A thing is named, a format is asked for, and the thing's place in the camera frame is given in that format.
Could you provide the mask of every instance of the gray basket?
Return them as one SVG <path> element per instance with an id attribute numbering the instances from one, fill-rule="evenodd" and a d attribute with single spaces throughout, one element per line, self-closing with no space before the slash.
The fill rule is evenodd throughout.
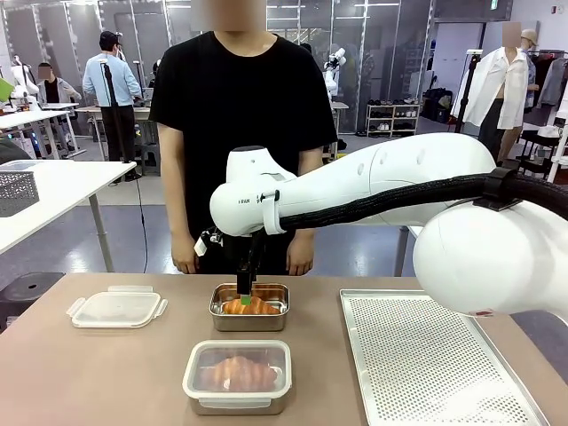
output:
<path id="1" fill-rule="evenodd" d="M 10 217 L 39 201 L 33 171 L 0 171 L 0 217 Z"/>

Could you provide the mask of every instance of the t-shirt sleeve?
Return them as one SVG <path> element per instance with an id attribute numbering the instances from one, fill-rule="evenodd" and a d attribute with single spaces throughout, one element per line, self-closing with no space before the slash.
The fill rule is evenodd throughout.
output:
<path id="1" fill-rule="evenodd" d="M 337 141 L 323 74 L 312 57 L 303 60 L 303 63 L 305 66 L 299 70 L 298 87 L 298 151 L 308 151 Z"/>
<path id="2" fill-rule="evenodd" d="M 178 80 L 177 63 L 175 52 L 172 49 L 167 50 L 158 67 L 149 120 L 183 131 L 185 126 L 182 108 L 178 102 L 181 82 Z"/>

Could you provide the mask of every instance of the croissant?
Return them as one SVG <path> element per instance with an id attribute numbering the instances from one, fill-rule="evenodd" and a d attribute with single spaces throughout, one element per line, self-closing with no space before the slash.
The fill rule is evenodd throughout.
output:
<path id="1" fill-rule="evenodd" d="M 280 311 L 260 297 L 252 296 L 250 304 L 242 304 L 240 299 L 234 299 L 223 305 L 223 312 L 240 315 L 278 315 Z"/>
<path id="2" fill-rule="evenodd" d="M 208 391 L 270 392 L 277 375 L 266 364 L 257 364 L 244 357 L 234 357 L 203 368 L 201 386 Z"/>

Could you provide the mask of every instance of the black t-shirt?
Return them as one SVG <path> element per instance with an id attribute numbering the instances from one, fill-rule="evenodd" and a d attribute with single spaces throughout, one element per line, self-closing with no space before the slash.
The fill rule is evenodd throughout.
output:
<path id="1" fill-rule="evenodd" d="M 57 88 L 57 78 L 53 80 L 53 83 L 45 80 L 45 97 L 47 103 L 58 104 L 59 103 L 59 92 Z"/>
<path id="2" fill-rule="evenodd" d="M 150 120 L 184 132 L 185 204 L 194 238 L 213 225 L 209 200 L 229 153 L 264 146 L 297 174 L 299 153 L 337 141 L 323 74 L 283 38 L 260 56 L 230 53 L 207 33 L 169 48 L 156 76 Z"/>

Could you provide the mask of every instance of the green object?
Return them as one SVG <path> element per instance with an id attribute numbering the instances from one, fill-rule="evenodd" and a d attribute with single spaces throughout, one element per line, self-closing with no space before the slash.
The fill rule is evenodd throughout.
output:
<path id="1" fill-rule="evenodd" d="M 14 90 L 14 86 L 0 78 L 0 101 L 6 102 Z"/>

